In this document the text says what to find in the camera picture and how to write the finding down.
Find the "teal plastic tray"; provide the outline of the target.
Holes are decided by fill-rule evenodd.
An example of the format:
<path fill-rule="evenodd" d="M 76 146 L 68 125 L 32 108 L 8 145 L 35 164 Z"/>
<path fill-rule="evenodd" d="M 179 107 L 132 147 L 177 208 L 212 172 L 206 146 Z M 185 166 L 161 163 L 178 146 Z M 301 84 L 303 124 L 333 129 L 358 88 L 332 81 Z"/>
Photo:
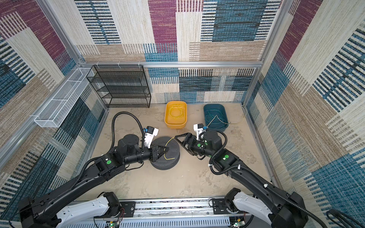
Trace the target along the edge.
<path fill-rule="evenodd" d="M 225 107 L 222 104 L 206 104 L 203 107 L 205 125 L 209 129 L 224 132 L 229 121 Z"/>

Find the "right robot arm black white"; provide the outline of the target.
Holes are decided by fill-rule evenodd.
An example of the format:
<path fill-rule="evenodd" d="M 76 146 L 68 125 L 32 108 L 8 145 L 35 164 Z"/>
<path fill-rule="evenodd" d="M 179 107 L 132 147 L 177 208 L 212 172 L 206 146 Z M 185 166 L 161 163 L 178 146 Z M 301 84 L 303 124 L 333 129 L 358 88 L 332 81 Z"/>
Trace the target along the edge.
<path fill-rule="evenodd" d="M 225 133 L 210 130 L 199 135 L 185 133 L 175 136 L 175 140 L 190 155 L 208 157 L 208 166 L 213 174 L 231 177 L 254 194 L 251 197 L 233 188 L 225 198 L 230 211 L 248 212 L 273 228 L 303 228 L 309 218 L 326 227 L 321 219 L 306 209 L 299 194 L 274 186 L 226 149 L 228 137 Z"/>

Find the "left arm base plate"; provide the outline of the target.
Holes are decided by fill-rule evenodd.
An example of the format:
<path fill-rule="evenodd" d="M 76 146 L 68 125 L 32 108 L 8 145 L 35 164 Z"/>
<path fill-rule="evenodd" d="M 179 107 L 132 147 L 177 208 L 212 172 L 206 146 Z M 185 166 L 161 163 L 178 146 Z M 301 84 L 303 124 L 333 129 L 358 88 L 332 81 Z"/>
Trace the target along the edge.
<path fill-rule="evenodd" d="M 122 201 L 120 206 L 111 206 L 102 216 L 96 216 L 97 219 L 121 219 L 131 218 L 135 212 L 135 201 Z"/>

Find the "dark grey cable spool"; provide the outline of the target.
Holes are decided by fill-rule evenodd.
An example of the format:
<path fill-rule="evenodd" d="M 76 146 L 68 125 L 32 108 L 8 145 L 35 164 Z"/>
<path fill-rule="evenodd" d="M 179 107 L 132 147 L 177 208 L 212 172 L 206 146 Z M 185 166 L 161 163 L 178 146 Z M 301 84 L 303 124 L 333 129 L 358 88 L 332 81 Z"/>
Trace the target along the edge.
<path fill-rule="evenodd" d="M 165 154 L 167 161 L 150 162 L 153 167 L 159 170 L 169 170 L 177 165 L 180 159 L 180 146 L 175 139 L 170 140 L 168 136 L 162 136 L 152 141 L 152 145 L 161 145 L 169 147 L 169 151 Z"/>

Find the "aluminium rail front frame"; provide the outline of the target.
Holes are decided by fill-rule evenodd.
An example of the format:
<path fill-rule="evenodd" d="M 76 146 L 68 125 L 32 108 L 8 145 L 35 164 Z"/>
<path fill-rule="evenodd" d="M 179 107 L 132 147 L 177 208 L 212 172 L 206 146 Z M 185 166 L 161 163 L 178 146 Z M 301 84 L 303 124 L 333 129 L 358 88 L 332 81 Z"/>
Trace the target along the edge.
<path fill-rule="evenodd" d="M 263 201 L 245 194 L 238 189 L 233 189 L 225 198 L 227 209 L 231 212 L 245 211 L 267 222 L 273 228 L 294 228 L 294 214 L 281 207 L 277 213 L 269 209 Z M 208 204 L 208 198 L 184 198 L 184 199 L 159 199 L 146 203 L 136 201 L 134 216 L 180 216 L 214 214 L 213 208 Z M 111 206 L 120 206 L 117 199 L 108 200 L 100 196 L 94 200 L 86 201 L 62 208 L 56 218 L 60 220 L 58 228 L 72 225 L 84 219 L 104 215 Z"/>

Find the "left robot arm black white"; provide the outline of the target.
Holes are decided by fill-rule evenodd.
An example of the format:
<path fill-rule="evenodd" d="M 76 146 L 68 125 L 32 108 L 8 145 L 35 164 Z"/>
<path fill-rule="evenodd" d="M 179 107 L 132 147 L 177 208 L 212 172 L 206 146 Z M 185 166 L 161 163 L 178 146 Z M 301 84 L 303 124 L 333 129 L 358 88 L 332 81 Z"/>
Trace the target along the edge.
<path fill-rule="evenodd" d="M 88 160 L 78 176 L 55 190 L 38 198 L 26 197 L 19 201 L 19 215 L 24 228 L 63 228 L 90 217 L 115 217 L 121 214 L 121 203 L 112 192 L 75 205 L 71 202 L 89 190 L 126 171 L 127 165 L 155 162 L 169 151 L 166 146 L 152 144 L 158 130 L 151 126 L 144 129 L 137 123 L 142 137 L 129 134 L 109 151 Z"/>

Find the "yellow plastic tray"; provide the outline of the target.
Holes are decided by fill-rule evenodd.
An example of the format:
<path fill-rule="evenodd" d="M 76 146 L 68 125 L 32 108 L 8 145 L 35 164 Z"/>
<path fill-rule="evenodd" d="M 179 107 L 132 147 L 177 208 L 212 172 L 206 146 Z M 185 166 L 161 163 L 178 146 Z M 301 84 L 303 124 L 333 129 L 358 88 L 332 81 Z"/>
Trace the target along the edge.
<path fill-rule="evenodd" d="M 164 122 L 171 129 L 183 129 L 187 123 L 187 103 L 170 101 L 165 107 Z"/>

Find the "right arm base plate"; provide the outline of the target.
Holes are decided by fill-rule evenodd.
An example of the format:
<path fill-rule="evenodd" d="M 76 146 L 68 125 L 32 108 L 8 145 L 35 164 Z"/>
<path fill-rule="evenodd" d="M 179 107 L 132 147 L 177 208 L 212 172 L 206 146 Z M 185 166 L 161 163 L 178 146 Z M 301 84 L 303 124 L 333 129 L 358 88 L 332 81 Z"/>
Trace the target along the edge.
<path fill-rule="evenodd" d="M 213 208 L 213 213 L 215 215 L 231 215 L 231 216 L 243 216 L 243 215 L 251 215 L 245 211 L 237 211 L 231 212 L 227 209 L 224 198 L 211 198 L 208 201 L 208 204 L 211 208 Z"/>

